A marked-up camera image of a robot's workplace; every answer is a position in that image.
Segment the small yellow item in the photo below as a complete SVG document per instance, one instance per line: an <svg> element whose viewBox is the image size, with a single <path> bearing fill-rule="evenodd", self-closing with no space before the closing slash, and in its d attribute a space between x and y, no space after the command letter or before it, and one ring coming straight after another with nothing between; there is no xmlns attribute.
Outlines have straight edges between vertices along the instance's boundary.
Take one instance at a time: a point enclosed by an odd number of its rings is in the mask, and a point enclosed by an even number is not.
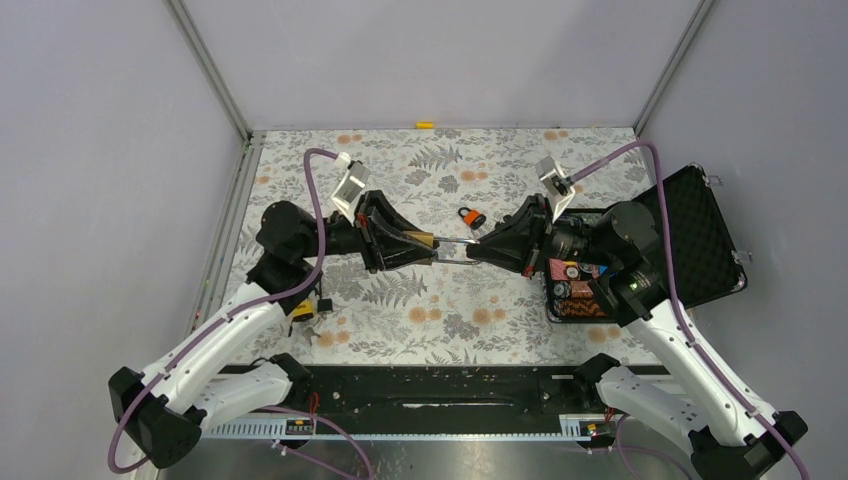
<svg viewBox="0 0 848 480"><path fill-rule="evenodd" d="M418 240L419 242L423 243L424 245L427 245L428 247L433 248L433 240L434 239L433 239L432 233L429 233L429 232L409 232L409 231L405 231L403 233L405 233L405 234L409 235L410 237Z"/></svg>
<svg viewBox="0 0 848 480"><path fill-rule="evenodd" d="M315 317L315 309L312 308L312 302L308 298L300 302L300 305L292 312L293 322L303 322L313 317Z"/></svg>

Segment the gray wall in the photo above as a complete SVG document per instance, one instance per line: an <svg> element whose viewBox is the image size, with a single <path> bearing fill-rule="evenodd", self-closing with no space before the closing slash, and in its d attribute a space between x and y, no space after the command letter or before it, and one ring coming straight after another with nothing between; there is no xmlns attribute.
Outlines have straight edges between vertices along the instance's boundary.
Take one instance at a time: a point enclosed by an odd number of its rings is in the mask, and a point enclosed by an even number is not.
<svg viewBox="0 0 848 480"><path fill-rule="evenodd" d="M846 45L843 0L720 2L644 135L667 174L698 162L724 179L750 287L699 319L743 378L807 421L813 478L846 471Z"/></svg>
<svg viewBox="0 0 848 480"><path fill-rule="evenodd" d="M113 478L106 381L185 333L238 140L162 2L3 2L0 64L0 478Z"/></svg>
<svg viewBox="0 0 848 480"><path fill-rule="evenodd" d="M697 0L186 1L256 129L629 126Z"/></svg>

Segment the padlock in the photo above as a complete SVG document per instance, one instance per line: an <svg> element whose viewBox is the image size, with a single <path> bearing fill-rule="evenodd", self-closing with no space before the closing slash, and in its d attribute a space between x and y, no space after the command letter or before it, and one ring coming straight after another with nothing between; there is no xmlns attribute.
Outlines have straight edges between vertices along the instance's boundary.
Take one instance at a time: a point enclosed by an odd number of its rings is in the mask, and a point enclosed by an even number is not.
<svg viewBox="0 0 848 480"><path fill-rule="evenodd" d="M477 230L482 227L484 223L486 223L486 216L477 210L472 210L468 207L462 207L456 211L460 217L462 217L462 221L465 222L466 225L471 227L472 230Z"/></svg>

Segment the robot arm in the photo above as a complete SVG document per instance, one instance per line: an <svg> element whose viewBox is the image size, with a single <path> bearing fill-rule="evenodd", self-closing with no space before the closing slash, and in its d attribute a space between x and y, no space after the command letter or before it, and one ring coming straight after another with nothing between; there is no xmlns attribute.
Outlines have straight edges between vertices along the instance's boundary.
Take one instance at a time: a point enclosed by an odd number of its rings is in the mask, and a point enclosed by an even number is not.
<svg viewBox="0 0 848 480"><path fill-rule="evenodd" d="M795 412L777 412L754 393L698 332L682 305L684 325L679 323L667 279L656 266L661 265L662 238L645 206L614 204L591 228L556 223L563 204L573 197L570 182L550 158L537 165L537 173L548 198L528 197L515 215L469 245L468 257L525 276L539 271L549 258L607 266L590 282L598 304L660 359L692 403L640 380L603 354L576 374L584 381L585 401L633 414L690 454L704 478L728 473L758 478L784 454L761 422L790 445L806 433L806 424ZM730 393L727 383L742 400Z"/></svg>
<svg viewBox="0 0 848 480"><path fill-rule="evenodd" d="M339 157L346 172L332 196L338 211L317 220L326 232L326 255L358 253L371 272L447 261L438 256L439 242L453 240L421 231L398 214L382 192L364 192L367 169ZM125 432L156 467L184 457L204 429L308 394L310 374L288 354L248 374L211 382L256 335L285 320L312 292L321 274L314 275L304 259L318 253L317 221L290 202L270 205L256 236L264 252L246 283L171 352L139 373L123 367L110 378L116 421L126 421ZM299 293L263 301L303 284L310 275L311 284Z"/></svg>

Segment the floral pattern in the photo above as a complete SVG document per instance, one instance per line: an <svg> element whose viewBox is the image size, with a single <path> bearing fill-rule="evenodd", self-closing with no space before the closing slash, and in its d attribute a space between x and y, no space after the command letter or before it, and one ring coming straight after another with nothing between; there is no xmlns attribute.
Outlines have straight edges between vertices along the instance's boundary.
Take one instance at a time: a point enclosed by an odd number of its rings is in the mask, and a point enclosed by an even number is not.
<svg viewBox="0 0 848 480"><path fill-rule="evenodd" d="M527 195L541 193L534 164L547 155L566 171L634 140L631 129L363 130L270 132L248 202L227 296L259 259L255 236L265 208L290 200L312 210L302 155L309 147L346 151L372 172L367 188L425 231L470 237L489 231ZM322 214L339 179L332 162L313 161ZM604 207L650 187L638 155L585 179L574 207ZM458 217L466 206L489 220L472 232ZM463 258L446 244L440 256ZM538 278L528 280L490 265L434 264L371 275L357 255L328 257L323 291L334 311L317 320L288 321L261 333L237 356L290 352L305 364L579 364L605 352L623 363L657 363L614 325L558 325L546 320Z"/></svg>

